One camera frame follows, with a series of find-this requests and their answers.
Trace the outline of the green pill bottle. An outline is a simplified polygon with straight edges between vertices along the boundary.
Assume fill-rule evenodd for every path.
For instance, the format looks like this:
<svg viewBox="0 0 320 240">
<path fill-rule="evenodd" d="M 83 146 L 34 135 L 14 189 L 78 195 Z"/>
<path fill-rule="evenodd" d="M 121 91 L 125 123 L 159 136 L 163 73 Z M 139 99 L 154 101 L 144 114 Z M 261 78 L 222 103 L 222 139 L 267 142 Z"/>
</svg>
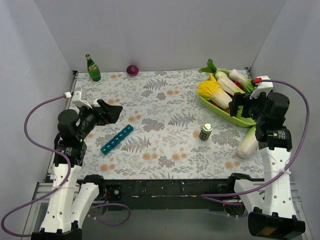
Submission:
<svg viewBox="0 0 320 240">
<path fill-rule="evenodd" d="M 213 127 L 210 123 L 205 123 L 203 126 L 202 126 L 202 129 L 199 133 L 199 138 L 202 140 L 202 141 L 207 141 L 210 137 L 210 134 L 213 130 Z"/>
</svg>

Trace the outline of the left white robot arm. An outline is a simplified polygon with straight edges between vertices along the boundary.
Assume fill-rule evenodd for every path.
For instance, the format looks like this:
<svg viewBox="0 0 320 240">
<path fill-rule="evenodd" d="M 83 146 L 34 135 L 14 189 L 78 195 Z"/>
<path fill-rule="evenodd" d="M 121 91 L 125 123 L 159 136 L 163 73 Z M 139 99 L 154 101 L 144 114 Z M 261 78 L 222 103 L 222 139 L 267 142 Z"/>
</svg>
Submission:
<svg viewBox="0 0 320 240">
<path fill-rule="evenodd" d="M 58 117 L 58 136 L 53 161 L 54 193 L 50 196 L 44 220 L 33 240 L 80 240 L 82 225 L 94 200 L 106 196 L 104 178 L 89 175 L 74 195 L 83 166 L 87 145 L 85 138 L 95 126 L 105 126 L 118 121 L 123 110 L 120 105 L 109 105 L 102 99 L 96 105 L 83 105 L 79 111 L 67 109 Z"/>
</svg>

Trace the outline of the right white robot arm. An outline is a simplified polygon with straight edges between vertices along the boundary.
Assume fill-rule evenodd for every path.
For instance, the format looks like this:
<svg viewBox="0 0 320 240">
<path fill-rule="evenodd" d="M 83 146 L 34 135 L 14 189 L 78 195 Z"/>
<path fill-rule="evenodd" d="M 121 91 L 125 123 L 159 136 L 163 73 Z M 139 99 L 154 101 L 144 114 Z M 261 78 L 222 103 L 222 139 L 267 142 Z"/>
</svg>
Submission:
<svg viewBox="0 0 320 240">
<path fill-rule="evenodd" d="M 285 169 L 292 149 L 291 133 L 284 126 L 289 104 L 287 96 L 276 92 L 262 92 L 256 98 L 249 93 L 238 92 L 229 103 L 231 116 L 236 115 L 238 107 L 242 106 L 241 115 L 255 121 L 255 137 L 262 157 L 264 180 L 269 182 L 277 178 L 265 186 L 264 196 L 257 191 L 243 194 L 245 188 L 239 181 L 226 186 L 230 198 L 240 197 L 244 203 L 252 236 L 292 240 L 306 230 L 305 222 L 297 219 L 291 195 L 290 172 Z"/>
</svg>

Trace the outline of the teal weekly pill organizer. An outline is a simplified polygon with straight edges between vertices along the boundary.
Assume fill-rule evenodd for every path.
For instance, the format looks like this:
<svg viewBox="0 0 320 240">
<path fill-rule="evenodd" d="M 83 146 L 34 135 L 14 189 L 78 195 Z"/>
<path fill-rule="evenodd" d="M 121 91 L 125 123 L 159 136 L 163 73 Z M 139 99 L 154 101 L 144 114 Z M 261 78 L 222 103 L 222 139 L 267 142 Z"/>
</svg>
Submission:
<svg viewBox="0 0 320 240">
<path fill-rule="evenodd" d="M 134 128 L 128 124 L 125 126 L 116 136 L 114 136 L 110 141 L 108 141 L 100 151 L 107 155 L 111 150 L 113 150 L 117 145 L 120 144 L 132 131 Z"/>
</svg>

